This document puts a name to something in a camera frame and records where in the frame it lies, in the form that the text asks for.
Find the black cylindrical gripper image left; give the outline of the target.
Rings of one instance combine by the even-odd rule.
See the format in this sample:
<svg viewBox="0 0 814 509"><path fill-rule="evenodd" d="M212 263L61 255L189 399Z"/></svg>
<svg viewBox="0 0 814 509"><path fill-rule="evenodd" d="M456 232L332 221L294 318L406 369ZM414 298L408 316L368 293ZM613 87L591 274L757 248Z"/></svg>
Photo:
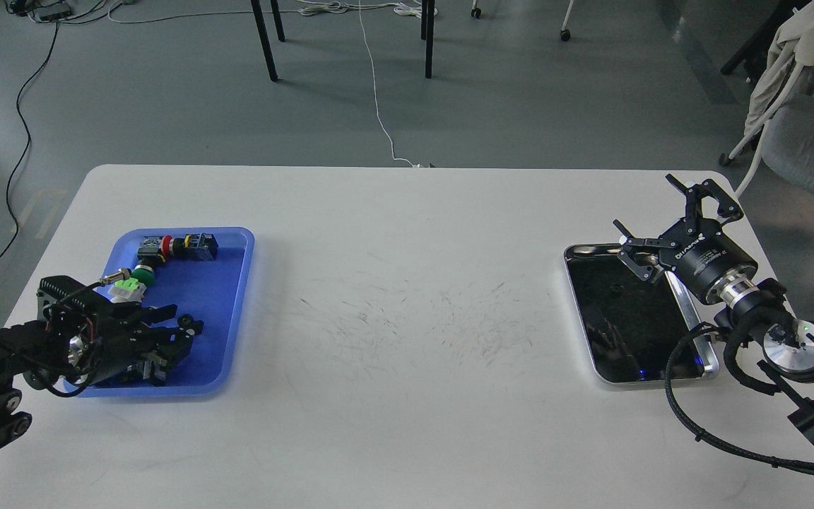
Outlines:
<svg viewBox="0 0 814 509"><path fill-rule="evenodd" d="M75 334L76 386L120 386L148 382L167 384L169 374L193 347L204 322L195 320L191 331L152 327L177 315L177 304L133 307L117 323L96 327L88 323Z"/></svg>

